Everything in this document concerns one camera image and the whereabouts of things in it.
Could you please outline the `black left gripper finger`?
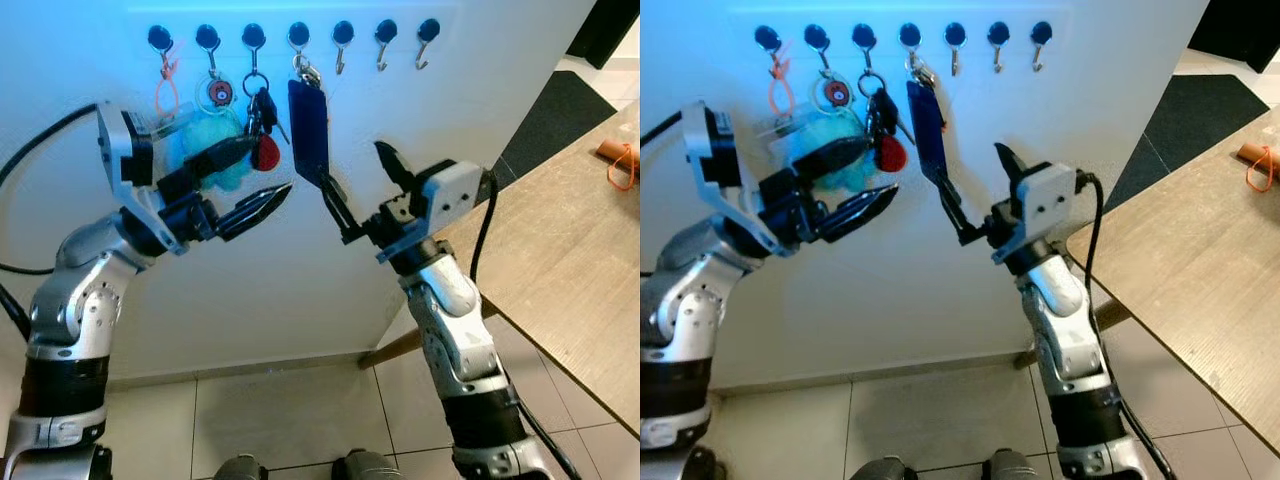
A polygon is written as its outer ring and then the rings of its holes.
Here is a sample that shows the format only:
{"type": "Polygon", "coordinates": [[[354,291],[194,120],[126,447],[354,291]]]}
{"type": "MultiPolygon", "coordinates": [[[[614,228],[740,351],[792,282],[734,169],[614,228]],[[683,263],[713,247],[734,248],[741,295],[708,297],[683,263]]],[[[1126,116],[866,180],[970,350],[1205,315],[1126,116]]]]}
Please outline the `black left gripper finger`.
{"type": "Polygon", "coordinates": [[[806,155],[806,177],[822,178],[861,159],[870,147],[867,137],[833,140],[806,155]]]}
{"type": "Polygon", "coordinates": [[[256,136],[234,136],[196,155],[196,177],[206,178],[236,165],[259,146],[256,136]]]}
{"type": "Polygon", "coordinates": [[[829,214],[829,242],[837,242],[881,215],[899,192],[897,186],[865,189],[842,201],[829,214]]]}
{"type": "Polygon", "coordinates": [[[218,237],[230,242],[262,223],[284,202],[292,183],[268,187],[241,200],[218,219],[218,237]]]}

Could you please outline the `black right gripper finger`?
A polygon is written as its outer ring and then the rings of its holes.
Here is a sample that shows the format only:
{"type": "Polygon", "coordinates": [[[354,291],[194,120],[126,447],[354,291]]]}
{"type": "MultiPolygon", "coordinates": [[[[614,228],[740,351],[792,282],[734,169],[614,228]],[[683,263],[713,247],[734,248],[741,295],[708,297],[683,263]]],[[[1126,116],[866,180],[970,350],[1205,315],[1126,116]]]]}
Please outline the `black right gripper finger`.
{"type": "Polygon", "coordinates": [[[975,227],[966,219],[966,214],[963,209],[963,201],[955,184],[946,175],[942,175],[936,182],[936,186],[940,191],[943,211],[957,233],[959,243],[965,246],[986,237],[986,229],[983,227],[975,227]]]}
{"type": "Polygon", "coordinates": [[[375,150],[378,152],[381,168],[388,174],[390,180],[398,186],[403,193],[410,196],[417,193],[417,178],[416,175],[404,165],[399,152],[387,142],[375,142],[375,150]]]}
{"type": "Polygon", "coordinates": [[[355,220],[355,216],[346,202],[346,195],[337,179],[329,173],[323,173],[320,178],[319,189],[323,193],[325,207],[339,228],[342,243],[349,244],[361,238],[364,236],[364,230],[355,220]]]}
{"type": "Polygon", "coordinates": [[[995,143],[998,160],[1009,177],[1010,198],[1019,198],[1019,186],[1030,168],[1005,143],[995,143]]]}

